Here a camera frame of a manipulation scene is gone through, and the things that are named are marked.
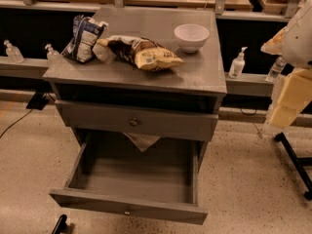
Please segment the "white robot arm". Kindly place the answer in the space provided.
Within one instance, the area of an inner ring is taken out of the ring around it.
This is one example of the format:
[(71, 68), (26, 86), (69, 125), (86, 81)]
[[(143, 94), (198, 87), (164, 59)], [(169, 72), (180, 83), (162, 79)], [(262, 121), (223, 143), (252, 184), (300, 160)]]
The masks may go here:
[(307, 0), (288, 24), (260, 50), (278, 55), (293, 71), (277, 82), (267, 124), (284, 129), (312, 101), (312, 0)]

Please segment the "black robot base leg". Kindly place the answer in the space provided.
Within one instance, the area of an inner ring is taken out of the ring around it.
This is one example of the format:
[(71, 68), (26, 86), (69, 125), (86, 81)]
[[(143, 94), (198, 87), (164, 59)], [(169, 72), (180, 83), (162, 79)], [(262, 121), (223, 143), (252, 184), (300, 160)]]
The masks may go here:
[(307, 191), (304, 193), (304, 197), (307, 200), (312, 200), (312, 179), (309, 174), (305, 171), (306, 167), (312, 166), (312, 158), (311, 157), (298, 157), (291, 144), (287, 140), (286, 136), (283, 133), (279, 133), (274, 136), (274, 140), (276, 142), (281, 142), (286, 149), (289, 157), (292, 160), (293, 165), (295, 166), (297, 172), (299, 173), (301, 180), (305, 184)]

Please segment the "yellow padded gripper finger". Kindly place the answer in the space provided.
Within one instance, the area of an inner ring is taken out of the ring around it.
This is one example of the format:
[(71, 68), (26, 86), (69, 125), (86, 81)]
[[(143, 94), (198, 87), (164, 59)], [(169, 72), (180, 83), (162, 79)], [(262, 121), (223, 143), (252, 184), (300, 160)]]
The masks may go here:
[(312, 71), (295, 68), (274, 85), (268, 124), (284, 129), (312, 101)]

